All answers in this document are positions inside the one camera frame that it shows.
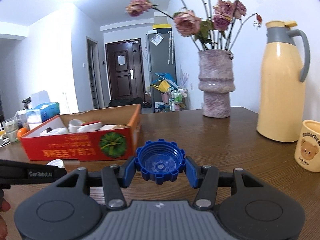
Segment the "person's hand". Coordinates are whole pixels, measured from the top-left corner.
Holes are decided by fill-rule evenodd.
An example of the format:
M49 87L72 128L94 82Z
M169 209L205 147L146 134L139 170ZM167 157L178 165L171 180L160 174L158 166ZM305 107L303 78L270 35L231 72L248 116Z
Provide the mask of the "person's hand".
M10 210L10 204L4 199L4 192L1 190L1 212ZM0 240L6 240L8 235L8 227L4 218L0 217Z

